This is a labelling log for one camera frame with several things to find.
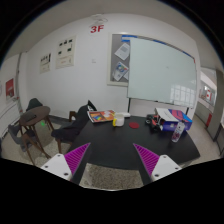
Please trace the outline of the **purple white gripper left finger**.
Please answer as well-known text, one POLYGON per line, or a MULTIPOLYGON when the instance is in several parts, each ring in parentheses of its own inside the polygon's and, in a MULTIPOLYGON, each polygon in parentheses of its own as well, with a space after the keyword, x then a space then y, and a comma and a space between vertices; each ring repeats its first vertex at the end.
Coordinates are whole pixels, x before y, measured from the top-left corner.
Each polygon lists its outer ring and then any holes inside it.
POLYGON ((70 181, 79 168, 89 146, 90 143, 86 143, 73 149, 65 155, 58 153, 47 161, 42 166, 42 169, 70 181))

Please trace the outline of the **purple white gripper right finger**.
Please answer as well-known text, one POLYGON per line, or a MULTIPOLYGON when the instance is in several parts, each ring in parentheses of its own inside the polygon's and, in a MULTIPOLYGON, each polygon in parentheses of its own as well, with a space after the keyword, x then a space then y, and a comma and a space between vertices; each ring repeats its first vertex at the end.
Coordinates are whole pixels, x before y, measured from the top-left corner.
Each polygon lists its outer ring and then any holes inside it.
POLYGON ((139 154, 145 170, 153 181, 157 181, 181 170, 181 167, 168 155, 159 156, 138 144, 133 144, 133 146, 139 154))

